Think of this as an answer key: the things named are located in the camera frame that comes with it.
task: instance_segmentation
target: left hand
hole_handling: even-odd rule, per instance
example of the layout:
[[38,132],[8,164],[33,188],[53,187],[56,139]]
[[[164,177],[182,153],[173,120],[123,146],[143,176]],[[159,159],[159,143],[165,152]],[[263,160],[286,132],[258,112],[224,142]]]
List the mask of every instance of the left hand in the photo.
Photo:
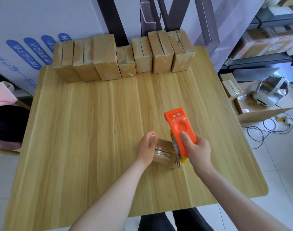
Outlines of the left hand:
[[[149,145],[150,136],[155,136],[155,138]],[[155,150],[155,146],[157,142],[158,142],[158,138],[156,137],[155,132],[151,131],[146,133],[138,144],[136,161],[142,162],[144,169],[146,169],[153,160],[154,150]]]

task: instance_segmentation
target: tiled floor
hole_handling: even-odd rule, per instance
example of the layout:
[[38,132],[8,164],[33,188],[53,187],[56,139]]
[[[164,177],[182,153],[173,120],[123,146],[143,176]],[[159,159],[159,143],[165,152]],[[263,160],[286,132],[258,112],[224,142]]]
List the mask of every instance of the tiled floor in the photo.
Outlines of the tiled floor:
[[[293,109],[288,113],[293,116]],[[264,129],[262,123],[243,124],[243,126],[249,125]],[[269,129],[273,128],[271,121],[266,121],[265,125]],[[287,126],[283,123],[277,123],[276,130],[286,128]],[[244,133],[252,148],[260,145],[249,138],[245,128]],[[261,138],[257,130],[249,130],[249,133],[253,138]],[[269,194],[252,200],[293,230],[293,129],[286,135],[270,134],[262,146],[253,150],[253,153],[268,183]],[[18,157],[0,155],[0,230],[17,164]],[[215,231],[237,230],[220,205],[202,206],[198,207],[198,210]],[[166,215],[175,227],[172,212],[167,212]],[[128,218],[125,230],[136,231],[139,221],[140,217]],[[56,230],[67,231],[68,229],[67,227]]]

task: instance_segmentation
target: black cloth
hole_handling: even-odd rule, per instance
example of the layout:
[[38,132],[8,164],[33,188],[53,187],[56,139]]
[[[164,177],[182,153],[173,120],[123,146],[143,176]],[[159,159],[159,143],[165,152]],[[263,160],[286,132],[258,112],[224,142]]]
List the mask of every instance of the black cloth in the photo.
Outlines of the black cloth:
[[[177,231],[214,231],[197,208],[172,211]],[[138,231],[175,231],[165,213],[141,216]]]
[[19,106],[0,106],[0,140],[22,142],[30,111]]

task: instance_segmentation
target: wood grain surface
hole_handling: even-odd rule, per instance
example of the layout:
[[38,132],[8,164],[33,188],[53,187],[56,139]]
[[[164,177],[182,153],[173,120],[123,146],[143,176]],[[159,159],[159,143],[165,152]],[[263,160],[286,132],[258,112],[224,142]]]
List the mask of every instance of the wood grain surface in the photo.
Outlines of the wood grain surface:
[[[169,140],[163,113],[183,107],[210,141],[214,167],[248,197],[268,187],[205,47],[188,71],[141,73],[112,81],[65,84],[41,70],[4,230],[71,226],[134,161],[148,131]],[[191,164],[152,162],[129,216],[216,203]]]

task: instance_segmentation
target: black cable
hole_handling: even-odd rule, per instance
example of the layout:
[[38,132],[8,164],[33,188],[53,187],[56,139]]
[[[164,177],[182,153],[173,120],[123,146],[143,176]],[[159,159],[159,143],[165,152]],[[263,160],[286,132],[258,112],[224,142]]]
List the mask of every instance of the black cable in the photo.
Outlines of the black cable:
[[[288,115],[288,116],[292,119],[292,122],[293,122],[293,118],[292,118],[289,114],[287,114],[287,113],[284,111],[283,108],[281,108],[279,105],[276,105],[276,106],[279,107],[280,109],[282,109],[283,113],[286,114],[286,115]],[[276,125],[276,122],[275,122],[274,120],[272,120],[272,121],[273,121],[273,123],[274,123],[274,125],[275,125],[275,127],[274,127],[272,130],[268,129],[268,128],[265,126],[265,121],[263,121],[263,125],[264,125],[265,129],[267,129],[267,131],[266,131],[266,130],[261,130],[260,128],[258,128],[258,127],[256,127],[256,126],[249,126],[249,127],[244,127],[244,126],[242,126],[242,128],[247,128],[247,134],[248,134],[248,136],[249,136],[252,140],[254,140],[254,141],[256,141],[256,142],[261,142],[260,146],[258,146],[258,147],[256,147],[256,148],[252,148],[252,150],[260,148],[260,147],[263,145],[264,140],[269,136],[270,133],[275,133],[275,134],[285,135],[285,134],[289,133],[289,132],[292,130],[292,128],[293,128],[293,123],[292,123],[292,125],[290,125],[290,126],[289,126],[286,130],[284,130],[284,131],[275,131],[277,125]],[[258,131],[260,131],[261,136],[262,136],[262,139],[261,139],[261,140],[256,140],[256,139],[252,138],[251,135],[249,134],[249,129],[254,129],[254,130],[258,130]]]

